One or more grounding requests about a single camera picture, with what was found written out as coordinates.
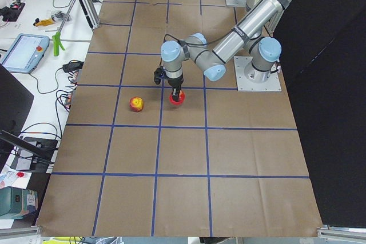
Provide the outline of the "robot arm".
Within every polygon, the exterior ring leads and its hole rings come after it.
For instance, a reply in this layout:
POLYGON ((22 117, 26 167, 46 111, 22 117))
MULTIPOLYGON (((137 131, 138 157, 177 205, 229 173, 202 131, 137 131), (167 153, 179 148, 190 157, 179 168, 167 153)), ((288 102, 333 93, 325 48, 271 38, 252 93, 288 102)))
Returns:
POLYGON ((280 16, 292 0, 244 0, 247 14, 227 34, 217 40, 209 50, 208 42, 201 33, 185 39, 173 38, 161 46, 161 61, 154 72, 156 84, 165 79, 172 87, 170 101, 179 105, 184 101, 182 63, 192 60, 210 81, 218 81, 226 72, 225 65, 241 49, 245 49, 252 61, 246 65, 246 78, 254 83, 265 82, 272 73, 272 66, 282 52, 280 42, 263 37, 262 29, 280 16))

